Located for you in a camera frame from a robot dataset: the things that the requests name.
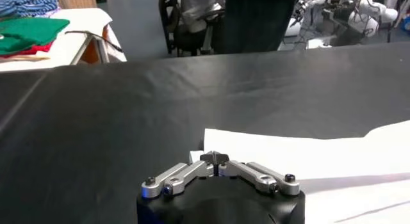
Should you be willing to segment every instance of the red fabric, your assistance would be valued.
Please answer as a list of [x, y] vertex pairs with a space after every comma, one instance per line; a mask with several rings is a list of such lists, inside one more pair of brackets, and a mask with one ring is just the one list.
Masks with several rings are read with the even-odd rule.
[[46, 45], [34, 45], [33, 47], [31, 47], [28, 50], [21, 51], [21, 52], [16, 52], [16, 53], [11, 54], [11, 55], [0, 56], [0, 57], [9, 58], [9, 57], [12, 57], [12, 56], [36, 54], [38, 51], [49, 52], [52, 45], [53, 45], [53, 42], [50, 42], [49, 44], [46, 44]]

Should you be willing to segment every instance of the gray floor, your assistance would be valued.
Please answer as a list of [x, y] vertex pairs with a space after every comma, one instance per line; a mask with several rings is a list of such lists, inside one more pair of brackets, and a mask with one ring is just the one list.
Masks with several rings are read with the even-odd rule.
[[[129, 61], [171, 57], [167, 54], [158, 11], [158, 0], [108, 0], [99, 4], [113, 18], [113, 29]], [[380, 31], [365, 43], [386, 41], [386, 31]], [[305, 38], [313, 38], [318, 33], [307, 32]], [[294, 42], [297, 38], [287, 38]], [[396, 29], [392, 32], [392, 42], [410, 41], [410, 36]], [[285, 50], [303, 49], [303, 44], [287, 45]]]

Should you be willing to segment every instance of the screw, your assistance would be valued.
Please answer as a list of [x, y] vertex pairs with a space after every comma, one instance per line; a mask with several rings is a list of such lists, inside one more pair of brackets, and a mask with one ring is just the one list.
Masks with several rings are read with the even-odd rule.
[[271, 185], [269, 186], [269, 191], [270, 191], [271, 193], [275, 193], [278, 189], [279, 189], [279, 187], [277, 186], [277, 184], [271, 184]]
[[285, 182], [295, 182], [296, 181], [296, 177], [293, 174], [286, 174], [284, 176], [284, 181]]
[[148, 177], [147, 180], [145, 180], [145, 185], [150, 186], [155, 183], [155, 177]]
[[165, 185], [163, 192], [164, 192], [164, 195], [172, 195], [172, 186]]

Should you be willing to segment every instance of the white shirt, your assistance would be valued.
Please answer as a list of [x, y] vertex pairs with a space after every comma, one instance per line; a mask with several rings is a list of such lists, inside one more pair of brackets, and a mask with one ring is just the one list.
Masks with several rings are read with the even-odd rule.
[[191, 33], [206, 29], [204, 20], [197, 20], [201, 15], [225, 7], [225, 0], [181, 0], [184, 23]]

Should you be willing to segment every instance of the table leg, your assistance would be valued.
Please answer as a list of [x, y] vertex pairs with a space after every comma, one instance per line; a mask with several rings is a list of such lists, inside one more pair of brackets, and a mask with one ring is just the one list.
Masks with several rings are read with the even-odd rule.
[[76, 56], [72, 59], [70, 65], [77, 65], [81, 57], [83, 56], [85, 49], [87, 49], [88, 45], [90, 44], [91, 40], [93, 39], [92, 36], [87, 35], [86, 40], [84, 41], [83, 45], [79, 48]]
[[94, 45], [96, 46], [97, 54], [101, 63], [109, 63], [110, 58], [108, 57], [107, 45], [105, 41], [100, 38], [95, 38]]

